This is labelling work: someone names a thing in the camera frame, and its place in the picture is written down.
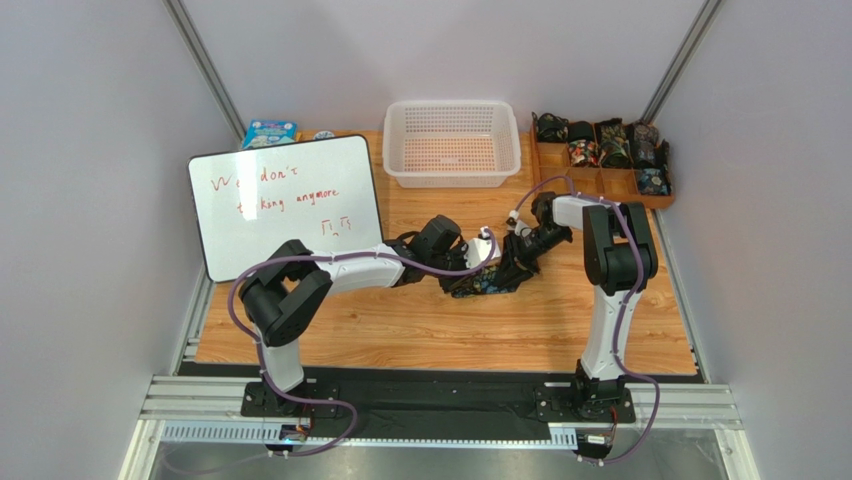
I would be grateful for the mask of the dark blue floral necktie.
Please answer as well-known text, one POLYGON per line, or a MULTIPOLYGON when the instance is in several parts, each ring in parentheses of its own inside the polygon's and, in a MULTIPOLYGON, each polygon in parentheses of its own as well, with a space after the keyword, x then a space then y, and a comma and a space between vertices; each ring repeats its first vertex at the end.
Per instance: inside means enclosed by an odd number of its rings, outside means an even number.
POLYGON ((510 284, 497 265, 489 266, 474 275, 453 280, 445 288, 453 298, 514 293, 517 285, 510 284))

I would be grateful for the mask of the white plastic perforated basket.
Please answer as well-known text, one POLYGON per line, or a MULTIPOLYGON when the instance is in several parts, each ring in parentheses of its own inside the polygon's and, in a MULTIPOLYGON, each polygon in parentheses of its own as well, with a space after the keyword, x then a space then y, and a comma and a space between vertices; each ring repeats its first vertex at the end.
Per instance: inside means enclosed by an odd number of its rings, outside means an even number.
POLYGON ((496 188, 522 165, 514 111, 496 100, 395 102, 382 157, 403 188, 496 188))

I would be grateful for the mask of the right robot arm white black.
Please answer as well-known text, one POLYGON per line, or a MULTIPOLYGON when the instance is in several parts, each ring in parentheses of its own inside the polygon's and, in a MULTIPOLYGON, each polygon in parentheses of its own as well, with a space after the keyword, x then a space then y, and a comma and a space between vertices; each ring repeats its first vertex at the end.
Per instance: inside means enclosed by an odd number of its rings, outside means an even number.
POLYGON ((658 258, 640 202, 619 203, 584 194, 544 192, 532 212, 538 224, 522 226, 515 214, 503 241, 493 284, 510 290, 540 270, 538 260, 555 246, 583 233, 585 274, 594 288, 591 329, 577 362, 568 404, 575 415, 596 418, 625 399, 627 332, 658 258))

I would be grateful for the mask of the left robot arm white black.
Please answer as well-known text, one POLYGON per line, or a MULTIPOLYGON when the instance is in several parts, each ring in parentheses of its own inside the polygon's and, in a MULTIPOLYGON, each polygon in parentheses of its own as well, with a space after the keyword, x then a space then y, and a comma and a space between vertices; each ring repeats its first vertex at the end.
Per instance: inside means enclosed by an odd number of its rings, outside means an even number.
POLYGON ((366 250, 314 252, 290 240, 267 261, 238 276, 227 308, 234 315, 234 302, 241 302, 249 322, 235 324, 252 338, 262 378, 275 390, 289 392, 304 380, 299 339, 326 298, 414 284, 427 275, 467 280, 500 255, 489 228, 465 240, 458 225, 443 215, 419 231, 366 250))

